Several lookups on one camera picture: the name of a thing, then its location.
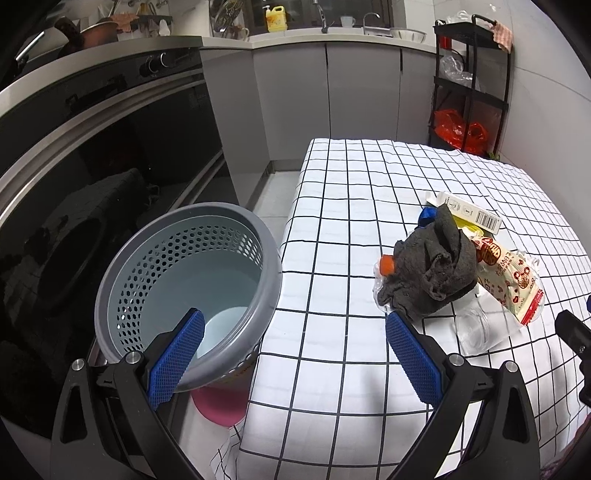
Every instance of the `yellow package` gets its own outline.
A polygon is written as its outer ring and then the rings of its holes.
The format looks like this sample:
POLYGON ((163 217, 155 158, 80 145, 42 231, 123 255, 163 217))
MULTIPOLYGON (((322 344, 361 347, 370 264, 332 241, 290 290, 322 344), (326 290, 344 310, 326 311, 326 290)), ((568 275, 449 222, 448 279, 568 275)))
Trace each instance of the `yellow package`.
POLYGON ((519 252, 511 252, 486 236, 472 238, 478 283, 527 325, 544 305, 540 279, 519 252))

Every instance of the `red plastic bag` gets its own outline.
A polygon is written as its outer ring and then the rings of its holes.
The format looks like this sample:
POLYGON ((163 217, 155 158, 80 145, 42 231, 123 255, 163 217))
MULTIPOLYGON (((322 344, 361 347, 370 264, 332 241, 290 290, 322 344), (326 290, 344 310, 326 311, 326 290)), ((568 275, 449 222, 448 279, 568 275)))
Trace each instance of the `red plastic bag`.
MULTIPOLYGON (((435 111, 435 133, 452 147, 462 148, 466 123, 454 109, 435 111)), ((488 146, 488 131, 478 122, 468 128, 465 151, 474 155, 484 155, 488 146)))

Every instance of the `pan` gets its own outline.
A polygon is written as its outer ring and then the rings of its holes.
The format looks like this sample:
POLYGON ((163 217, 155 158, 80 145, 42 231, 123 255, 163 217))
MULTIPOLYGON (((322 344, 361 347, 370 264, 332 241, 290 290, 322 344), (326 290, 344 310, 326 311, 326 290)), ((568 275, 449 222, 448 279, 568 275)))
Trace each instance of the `pan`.
POLYGON ((117 22, 113 22, 108 17, 81 32, 78 32, 72 20, 67 17, 59 18, 54 26, 68 39, 68 43, 61 48, 58 58, 86 48, 97 47, 119 40, 117 37, 117 22))

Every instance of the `white box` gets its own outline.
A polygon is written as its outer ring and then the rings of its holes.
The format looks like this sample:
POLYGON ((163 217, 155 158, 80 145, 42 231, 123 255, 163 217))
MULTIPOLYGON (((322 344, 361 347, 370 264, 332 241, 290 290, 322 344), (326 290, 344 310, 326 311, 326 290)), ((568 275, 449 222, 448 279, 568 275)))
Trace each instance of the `white box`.
POLYGON ((452 215, 473 223, 494 235, 499 233, 499 228, 501 228, 501 217, 449 192, 439 192, 437 197, 432 193, 427 193, 426 201, 436 207, 447 203, 452 215))

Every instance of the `pink towel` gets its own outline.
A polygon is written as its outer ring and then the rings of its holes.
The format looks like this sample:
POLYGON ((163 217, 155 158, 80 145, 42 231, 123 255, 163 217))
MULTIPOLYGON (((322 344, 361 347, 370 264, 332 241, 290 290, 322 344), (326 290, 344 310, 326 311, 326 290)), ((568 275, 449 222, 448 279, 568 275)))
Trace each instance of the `pink towel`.
POLYGON ((499 44, 499 48, 505 53, 511 52, 513 46, 513 32, 502 23, 497 22, 492 27, 492 38, 499 44))

